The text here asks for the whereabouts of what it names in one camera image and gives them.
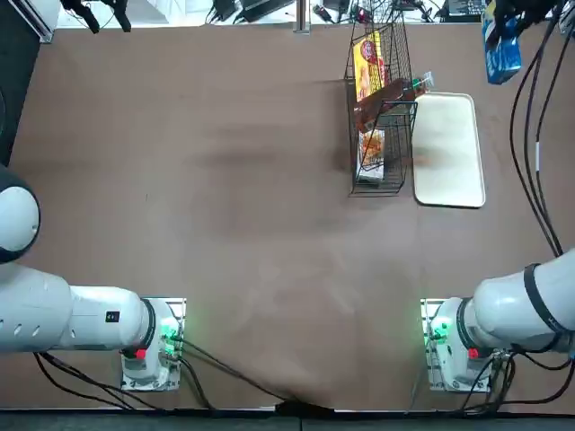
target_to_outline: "sauce bottle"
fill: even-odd
[[[378,118],[389,110],[394,110],[393,115],[407,114],[411,107],[402,102],[415,101],[419,96],[428,92],[433,84],[431,72],[412,81],[404,78],[393,80],[382,89],[356,103],[353,109],[356,127],[361,133],[367,133],[377,127]]]

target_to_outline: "wire basket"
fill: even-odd
[[[358,79],[363,80],[361,83],[365,82],[371,92],[397,79],[411,82],[403,13],[394,9],[393,3],[387,0],[370,4],[374,6],[367,9],[372,20],[354,23],[344,75],[349,114],[350,194],[384,196],[399,192],[411,167],[411,133],[417,102],[407,101],[403,96],[393,101],[382,101],[375,127],[367,133],[358,130],[354,115],[360,97],[356,86]],[[365,41],[374,48],[371,49],[368,66],[361,70],[361,76],[356,76],[354,47],[357,50],[358,44]]]

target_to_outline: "tabletop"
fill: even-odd
[[[274,391],[338,409],[407,409],[424,360],[420,299],[471,295],[484,278],[551,253],[509,154],[520,76],[486,83],[478,25],[407,34],[414,73],[432,70],[438,91],[473,97],[485,206],[420,207],[410,183],[392,198],[348,196],[341,79],[350,34],[345,26],[313,27],[310,37],[289,26],[59,31],[40,49],[11,162],[42,209],[40,238],[22,263],[71,284],[186,297],[190,337]],[[524,62],[542,35],[523,36]],[[541,83],[561,43],[552,37]],[[575,203],[564,198],[575,180],[574,62],[570,47],[542,137],[547,205],[565,244],[575,240]],[[117,352],[57,356],[119,381]],[[219,408],[277,401],[194,363]],[[546,396],[563,378],[521,362],[510,396]],[[1,356],[0,380],[3,407],[97,406],[51,387],[31,355]],[[415,409],[461,402],[422,386]],[[573,396],[514,409],[572,413]],[[147,397],[198,406],[185,386]]]

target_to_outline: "robotic arm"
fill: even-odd
[[[179,363],[164,353],[172,351],[165,332],[183,334],[170,306],[118,287],[70,286],[13,263],[39,230],[38,200],[0,165],[0,352],[120,350],[130,389],[177,388]]]
[[[575,250],[446,300],[430,324],[445,388],[470,391],[478,378],[487,388],[489,369],[478,375],[498,349],[571,353],[574,304]]]

